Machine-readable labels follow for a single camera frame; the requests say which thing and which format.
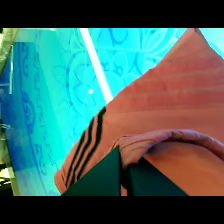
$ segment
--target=orange cloth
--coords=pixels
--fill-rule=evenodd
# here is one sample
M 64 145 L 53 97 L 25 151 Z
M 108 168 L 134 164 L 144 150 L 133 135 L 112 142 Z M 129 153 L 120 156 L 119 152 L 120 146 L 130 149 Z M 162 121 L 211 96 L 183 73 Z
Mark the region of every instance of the orange cloth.
M 66 191 L 95 166 L 121 136 L 163 129 L 195 129 L 224 142 L 223 87 L 222 58 L 208 46 L 198 29 L 188 29 L 156 68 L 121 91 L 106 111 L 92 120 L 55 175 L 59 191 Z M 212 169 L 222 163 L 216 161 L 220 161 L 218 157 L 201 146 L 161 144 L 169 150 L 156 159 L 145 155 L 148 161 L 189 195 L 216 194 L 212 182 L 217 183 L 223 173 L 221 165 Z M 200 175 L 205 181 L 197 179 Z M 221 180 L 219 186 L 224 189 Z

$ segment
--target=turquoise water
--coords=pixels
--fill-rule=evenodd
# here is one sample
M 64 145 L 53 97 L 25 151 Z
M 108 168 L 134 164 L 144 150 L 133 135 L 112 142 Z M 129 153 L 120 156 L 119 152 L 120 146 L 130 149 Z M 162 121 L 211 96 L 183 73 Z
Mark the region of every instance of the turquoise water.
M 155 67 L 184 28 L 89 28 L 110 91 Z M 201 29 L 224 58 L 224 29 Z M 22 29 L 3 71 L 2 119 L 21 195 L 59 195 L 54 174 L 106 104 L 78 28 Z

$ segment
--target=striped fabric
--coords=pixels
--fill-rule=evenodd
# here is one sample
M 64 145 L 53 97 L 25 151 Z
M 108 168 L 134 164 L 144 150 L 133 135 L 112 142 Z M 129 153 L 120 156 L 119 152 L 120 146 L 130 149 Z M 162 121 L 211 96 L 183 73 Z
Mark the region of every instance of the striped fabric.
M 55 175 L 56 186 L 65 192 L 121 136 L 194 129 L 224 142 L 223 114 L 223 60 L 198 29 L 188 29 L 156 68 L 125 88 L 91 121 Z

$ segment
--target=swimming pool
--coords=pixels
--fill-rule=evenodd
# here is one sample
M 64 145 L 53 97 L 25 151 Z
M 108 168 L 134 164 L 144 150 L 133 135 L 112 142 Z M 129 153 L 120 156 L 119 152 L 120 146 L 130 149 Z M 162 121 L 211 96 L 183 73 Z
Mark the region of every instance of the swimming pool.
M 185 28 L 89 28 L 112 97 L 155 67 Z M 201 29 L 224 58 L 224 29 Z M 79 28 L 21 29 L 3 71 L 2 119 L 21 195 L 59 195 L 54 173 L 107 103 Z

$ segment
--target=black stripe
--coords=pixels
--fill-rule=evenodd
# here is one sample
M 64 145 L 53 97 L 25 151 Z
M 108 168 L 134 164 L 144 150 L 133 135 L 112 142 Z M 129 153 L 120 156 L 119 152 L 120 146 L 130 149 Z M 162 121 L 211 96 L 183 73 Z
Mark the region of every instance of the black stripe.
M 95 152 L 95 150 L 97 149 L 97 146 L 99 145 L 100 143 L 100 140 L 101 140 L 101 136 L 102 136 L 102 125 L 103 125 L 103 115 L 105 114 L 106 112 L 106 108 L 104 107 L 99 115 L 98 115 L 98 126 L 97 126 L 97 132 L 96 132 L 96 142 L 95 142 L 95 145 L 93 146 L 92 150 L 89 152 L 88 156 L 86 157 L 86 160 L 85 162 L 83 163 L 82 165 L 82 168 L 80 169 L 79 173 L 78 173 L 78 176 L 77 176 L 77 180 L 80 178 L 80 176 L 82 175 L 82 172 L 86 166 L 86 164 L 89 162 L 89 160 L 91 159 L 93 153 Z
M 78 147 L 77 147 L 77 150 L 76 150 L 76 152 L 75 152 L 75 155 L 74 155 L 74 157 L 73 157 L 73 159 L 72 159 L 72 162 L 71 162 L 71 165 L 70 165 L 70 167 L 69 167 L 69 171 L 68 171 L 68 175 L 67 175 L 67 180 L 66 180 L 66 183 L 65 183 L 65 186 L 66 186 L 66 187 L 67 187 L 67 185 L 68 185 L 68 180 L 69 180 L 69 177 L 70 177 L 70 174 L 71 174 L 71 171 L 72 171 L 73 163 L 74 163 L 74 161 L 75 161 L 75 159 L 76 159 L 76 157 L 77 157 L 77 155 L 78 155 L 78 153 L 79 153 L 79 151 L 80 151 L 80 148 L 81 148 L 81 146 L 82 146 L 82 143 L 83 143 L 83 141 L 84 141 L 85 133 L 86 133 L 86 132 L 84 131 L 83 134 L 82 134 L 82 137 L 81 137 L 81 139 L 80 139 L 79 145 L 78 145 Z
M 88 141 L 86 142 L 86 145 L 84 146 L 83 150 L 82 150 L 82 153 L 79 157 L 79 160 L 78 162 L 76 163 L 75 165 L 75 168 L 73 170 L 73 175 L 72 175 L 72 180 L 70 182 L 70 186 L 74 183 L 75 181 L 75 171 L 77 170 L 79 164 L 81 163 L 82 159 L 83 159 L 83 156 L 86 152 L 86 150 L 88 149 L 88 147 L 90 146 L 91 142 L 92 142 L 92 131 L 93 131 L 93 123 L 94 123 L 94 118 L 92 119 L 90 125 L 89 125 L 89 130 L 88 130 Z

